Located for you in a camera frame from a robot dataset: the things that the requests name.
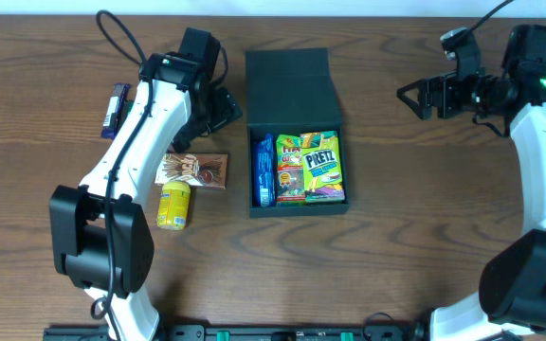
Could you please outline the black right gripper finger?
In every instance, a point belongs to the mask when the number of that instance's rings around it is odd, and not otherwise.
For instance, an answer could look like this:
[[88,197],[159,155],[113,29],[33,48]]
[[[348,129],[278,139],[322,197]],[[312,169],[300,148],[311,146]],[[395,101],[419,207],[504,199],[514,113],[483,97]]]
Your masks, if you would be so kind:
[[429,93],[419,92],[417,100],[410,99],[406,93],[397,93],[397,97],[406,104],[419,119],[431,119],[432,109]]
[[405,96],[409,91],[412,91],[412,90],[419,90],[420,87],[421,87],[421,84],[423,82],[424,82],[424,80],[420,79],[418,81],[411,82],[408,85],[405,85],[405,86],[402,86],[402,87],[398,88],[397,91],[396,91],[397,97],[400,98],[402,96]]

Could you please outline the brown Pocky box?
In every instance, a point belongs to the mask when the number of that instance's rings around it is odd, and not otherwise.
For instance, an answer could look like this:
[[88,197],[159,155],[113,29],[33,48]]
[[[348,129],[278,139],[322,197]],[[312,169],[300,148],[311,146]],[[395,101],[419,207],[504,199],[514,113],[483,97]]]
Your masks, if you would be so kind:
[[228,156],[223,153],[166,153],[159,164],[155,183],[163,186],[180,181],[195,188],[225,189]]

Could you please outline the dark green flip-lid box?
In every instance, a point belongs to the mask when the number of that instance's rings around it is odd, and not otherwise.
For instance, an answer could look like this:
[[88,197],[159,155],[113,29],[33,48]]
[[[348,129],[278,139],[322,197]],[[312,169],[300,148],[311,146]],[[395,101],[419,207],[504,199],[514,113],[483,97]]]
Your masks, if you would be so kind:
[[[249,216],[281,218],[344,214],[350,207],[343,114],[325,47],[249,50],[246,56],[246,128]],[[305,206],[261,207],[255,183],[255,144],[267,134],[299,135],[335,131],[345,199]]]

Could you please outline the blue cookie package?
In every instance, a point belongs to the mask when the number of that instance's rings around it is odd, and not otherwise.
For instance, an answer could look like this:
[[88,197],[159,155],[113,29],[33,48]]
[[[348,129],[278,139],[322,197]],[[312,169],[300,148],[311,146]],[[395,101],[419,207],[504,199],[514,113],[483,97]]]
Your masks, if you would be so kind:
[[266,134],[264,139],[253,145],[253,194],[256,205],[270,207],[275,205],[274,151],[273,135]]

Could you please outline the green gummy worms bag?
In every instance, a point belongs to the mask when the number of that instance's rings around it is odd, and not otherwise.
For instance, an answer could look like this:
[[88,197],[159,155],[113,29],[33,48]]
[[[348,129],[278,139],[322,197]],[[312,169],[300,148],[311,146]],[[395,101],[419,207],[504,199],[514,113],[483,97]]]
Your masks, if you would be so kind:
[[300,138],[279,135],[276,140],[276,203],[278,206],[306,204]]

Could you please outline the yellow green Pretz box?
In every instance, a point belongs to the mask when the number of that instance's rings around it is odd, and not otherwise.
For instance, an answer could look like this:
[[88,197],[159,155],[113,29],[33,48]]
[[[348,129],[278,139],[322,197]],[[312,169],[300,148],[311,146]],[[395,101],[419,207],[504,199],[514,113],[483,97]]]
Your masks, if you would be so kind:
[[305,201],[308,205],[345,199],[336,131],[300,135]]

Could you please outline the yellow candy canister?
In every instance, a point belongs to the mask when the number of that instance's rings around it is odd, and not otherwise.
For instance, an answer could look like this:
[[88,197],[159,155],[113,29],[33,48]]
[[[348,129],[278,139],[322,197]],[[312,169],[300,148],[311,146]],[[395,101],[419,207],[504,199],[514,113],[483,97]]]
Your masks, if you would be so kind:
[[157,226],[170,230],[182,230],[187,225],[190,186],[181,181],[169,181],[163,185],[156,216]]

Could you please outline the green white candy bar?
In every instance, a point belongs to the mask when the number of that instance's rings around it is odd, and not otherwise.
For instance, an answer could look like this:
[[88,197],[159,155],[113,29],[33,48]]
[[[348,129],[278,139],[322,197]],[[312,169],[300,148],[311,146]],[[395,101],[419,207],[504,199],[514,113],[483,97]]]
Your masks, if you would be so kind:
[[132,100],[125,100],[119,113],[118,113],[118,125],[117,128],[120,130],[123,123],[125,122],[126,118],[128,117],[129,113],[131,112],[132,108],[134,106],[134,102]]

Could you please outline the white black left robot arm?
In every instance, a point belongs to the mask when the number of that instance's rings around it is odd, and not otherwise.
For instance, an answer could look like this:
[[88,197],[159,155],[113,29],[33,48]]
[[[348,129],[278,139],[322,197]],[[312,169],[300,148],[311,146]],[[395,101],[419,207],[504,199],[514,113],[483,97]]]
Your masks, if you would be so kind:
[[46,340],[164,340],[145,286],[155,244],[144,214],[164,153],[185,151],[242,111],[212,76],[221,50],[209,32],[187,28],[180,48],[143,58],[134,105],[99,163],[49,202],[56,271],[93,300],[99,327],[50,327]]

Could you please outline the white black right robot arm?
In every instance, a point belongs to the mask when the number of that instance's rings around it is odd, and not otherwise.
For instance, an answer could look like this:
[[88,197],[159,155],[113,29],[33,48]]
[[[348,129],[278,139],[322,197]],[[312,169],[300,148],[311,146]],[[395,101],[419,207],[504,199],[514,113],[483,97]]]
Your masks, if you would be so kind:
[[[504,123],[519,157],[523,199],[520,237],[488,262],[476,293],[433,310],[414,328],[416,340],[520,340],[546,334],[546,26],[510,33],[500,76],[487,74],[470,28],[441,37],[453,71],[401,87],[397,97],[425,120],[468,112],[477,125]],[[416,92],[409,97],[409,89]]]

